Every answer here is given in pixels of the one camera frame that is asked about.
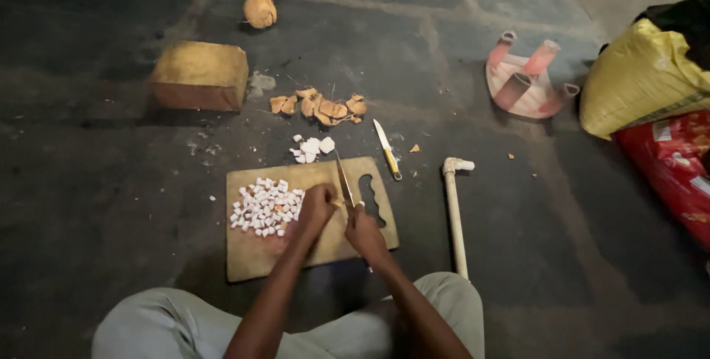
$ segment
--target person's left hand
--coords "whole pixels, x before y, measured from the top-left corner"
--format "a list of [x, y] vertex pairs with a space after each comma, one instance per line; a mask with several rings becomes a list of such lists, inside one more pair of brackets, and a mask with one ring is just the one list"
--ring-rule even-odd
[[337, 197], [335, 186], [330, 183], [317, 184], [306, 190], [306, 195], [298, 214], [298, 228], [305, 229], [310, 235], [317, 237], [333, 216], [335, 207], [331, 202]]

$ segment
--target knife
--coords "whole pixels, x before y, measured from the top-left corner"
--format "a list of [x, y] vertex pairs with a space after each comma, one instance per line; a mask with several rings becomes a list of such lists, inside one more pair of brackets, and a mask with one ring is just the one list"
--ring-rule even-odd
[[402, 173], [399, 172], [399, 166], [397, 166], [397, 160], [395, 156], [392, 155], [392, 147], [390, 142], [387, 141], [387, 136], [385, 136], [385, 131], [382, 130], [380, 123], [377, 119], [372, 119], [375, 122], [375, 129], [377, 129], [377, 136], [380, 137], [380, 143], [382, 144], [382, 149], [385, 151], [385, 158], [387, 159], [387, 164], [390, 166], [392, 175], [395, 176], [395, 180], [402, 180]]
[[[338, 179], [340, 179], [340, 188], [343, 190], [343, 200], [345, 201], [345, 209], [348, 212], [348, 223], [350, 223], [350, 217], [355, 216], [355, 201], [353, 201], [353, 194], [350, 192], [350, 185], [348, 185], [348, 179], [345, 177], [345, 171], [343, 170], [343, 164], [340, 161], [340, 155], [338, 150], [335, 150], [336, 164], [338, 166]], [[370, 273], [372, 273], [372, 267], [365, 258], [362, 259], [365, 262], [365, 266]]]

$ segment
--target stone floor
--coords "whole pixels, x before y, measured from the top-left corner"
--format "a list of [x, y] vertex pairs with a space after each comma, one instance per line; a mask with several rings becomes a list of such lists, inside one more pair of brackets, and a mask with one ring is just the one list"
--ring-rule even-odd
[[[452, 269], [444, 158], [476, 163], [457, 185], [489, 358], [706, 357], [704, 256], [617, 147], [573, 105], [531, 122], [489, 99], [484, 58], [510, 28], [514, 54], [551, 38], [553, 81], [584, 80], [606, 38], [575, 1], [274, 1], [276, 26], [253, 31], [244, 0], [0, 0], [0, 356], [88, 357], [108, 310], [150, 287], [244, 315], [262, 281], [225, 281], [224, 175], [293, 163], [300, 133], [377, 160], [413, 279]], [[239, 115], [152, 110], [146, 77], [183, 38], [241, 46], [276, 87]], [[306, 84], [365, 95], [366, 121], [264, 111]], [[288, 330], [386, 294], [358, 260], [306, 270]]]

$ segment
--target person's right hand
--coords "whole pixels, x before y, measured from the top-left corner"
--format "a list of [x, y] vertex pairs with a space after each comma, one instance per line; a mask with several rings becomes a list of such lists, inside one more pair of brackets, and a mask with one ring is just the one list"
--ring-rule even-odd
[[377, 221], [365, 213], [365, 207], [361, 204], [355, 206], [355, 212], [348, 219], [345, 238], [372, 267], [379, 267], [390, 257], [385, 237], [382, 236]]

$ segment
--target knife handle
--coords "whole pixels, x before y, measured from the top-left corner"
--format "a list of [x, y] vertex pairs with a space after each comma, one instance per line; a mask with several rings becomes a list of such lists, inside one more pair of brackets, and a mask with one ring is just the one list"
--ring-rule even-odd
[[402, 180], [402, 173], [399, 173], [399, 166], [397, 166], [397, 160], [395, 156], [392, 155], [392, 149], [385, 148], [385, 158], [387, 159], [387, 164], [390, 166], [395, 180]]

